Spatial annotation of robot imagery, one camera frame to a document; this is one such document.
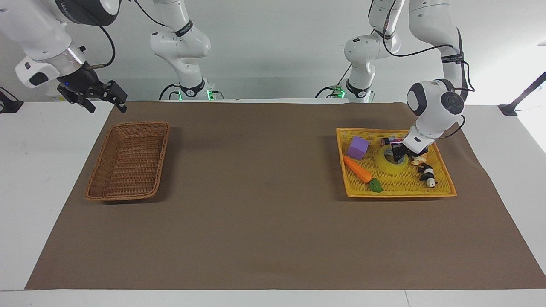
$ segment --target brown tablecloth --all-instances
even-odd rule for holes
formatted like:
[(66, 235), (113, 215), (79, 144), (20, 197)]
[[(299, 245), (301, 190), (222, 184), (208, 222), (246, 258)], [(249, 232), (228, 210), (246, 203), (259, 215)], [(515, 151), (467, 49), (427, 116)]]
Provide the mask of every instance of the brown tablecloth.
[[(128, 107), (106, 121), (27, 289), (546, 287), (462, 133), (438, 141), (457, 197), (346, 197), (335, 128), (408, 128), (403, 104)], [(129, 121), (171, 125), (158, 194), (87, 201), (106, 131)]]

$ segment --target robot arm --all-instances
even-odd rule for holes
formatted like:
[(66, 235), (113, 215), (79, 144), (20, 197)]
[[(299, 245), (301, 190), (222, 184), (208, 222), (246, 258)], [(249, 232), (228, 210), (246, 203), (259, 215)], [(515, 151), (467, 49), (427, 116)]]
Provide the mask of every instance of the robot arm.
[(468, 95), (461, 34), (453, 24), (450, 0), (416, 1), (409, 5), (409, 28), (419, 40), (439, 48), (443, 79), (414, 84), (407, 103), (419, 118), (402, 142), (411, 152), (421, 153), (462, 115)]
[[(387, 47), (393, 53), (400, 50), (396, 25), (404, 2), (405, 0), (372, 1), (368, 18), (373, 32), (355, 37), (345, 45), (345, 58), (353, 66), (350, 77), (342, 82), (342, 89), (349, 101), (363, 102), (366, 99), (376, 74), (372, 62), (390, 56), (383, 47), (383, 31)], [(386, 22), (390, 7), (392, 17)]]
[(174, 68), (185, 98), (208, 99), (208, 82), (197, 59), (209, 54), (209, 38), (190, 20), (183, 0), (153, 0), (153, 3), (160, 20), (170, 28), (152, 34), (153, 52)]
[(88, 98), (114, 103), (123, 113), (127, 94), (115, 83), (98, 80), (79, 48), (65, 31), (66, 21), (109, 25), (121, 0), (0, 0), (0, 30), (20, 44), (27, 57), (16, 67), (23, 84), (37, 87), (57, 78), (59, 92), (70, 103), (93, 113)]
[[(370, 92), (375, 76), (372, 61), (399, 51), (400, 43), (395, 30), (404, 2), (374, 0), (369, 13), (373, 32), (346, 44), (345, 56), (353, 65), (344, 88), (349, 101), (364, 101)], [(462, 40), (452, 21), (450, 0), (410, 0), (409, 10), (412, 34), (433, 46), (444, 45), (439, 48), (444, 77), (416, 83), (409, 90), (408, 105), (419, 118), (402, 142), (402, 148), (395, 151), (395, 158), (405, 153), (419, 155), (441, 137), (462, 115), (468, 94)], [(383, 40), (391, 52), (384, 48)]]

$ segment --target yellow tape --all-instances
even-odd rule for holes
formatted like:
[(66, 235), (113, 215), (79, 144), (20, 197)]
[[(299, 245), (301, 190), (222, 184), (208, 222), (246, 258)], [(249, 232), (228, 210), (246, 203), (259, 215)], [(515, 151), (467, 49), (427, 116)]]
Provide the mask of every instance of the yellow tape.
[(387, 158), (385, 156), (392, 156), (393, 155), (393, 149), (390, 147), (390, 145), (385, 145), (381, 147), (379, 152), (376, 156), (376, 164), (377, 168), (389, 175), (398, 175), (402, 173), (402, 171), (406, 168), (406, 166), (409, 163), (408, 156), (404, 156), (404, 159), (402, 163), (400, 164), (393, 164), (387, 161)]

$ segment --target white table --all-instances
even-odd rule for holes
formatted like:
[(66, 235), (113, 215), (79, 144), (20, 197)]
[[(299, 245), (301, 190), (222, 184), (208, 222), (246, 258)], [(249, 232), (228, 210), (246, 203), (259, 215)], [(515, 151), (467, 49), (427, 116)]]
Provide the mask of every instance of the white table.
[[(288, 102), (332, 100), (344, 102)], [(0, 115), (0, 306), (546, 306), (546, 290), (22, 291), (112, 108), (96, 105), (93, 115), (62, 102)], [(465, 115), (476, 156), (546, 271), (546, 155), (517, 118), (495, 107), (469, 106)]]

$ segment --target black and white toy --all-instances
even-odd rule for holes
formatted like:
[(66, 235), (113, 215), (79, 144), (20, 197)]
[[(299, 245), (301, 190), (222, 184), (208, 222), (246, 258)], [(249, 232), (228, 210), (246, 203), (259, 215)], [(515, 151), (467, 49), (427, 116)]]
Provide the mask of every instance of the black and white toy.
[(434, 169), (432, 166), (423, 163), (418, 168), (419, 172), (422, 174), (420, 181), (426, 181), (426, 186), (429, 188), (436, 187), (436, 179), (434, 178)]

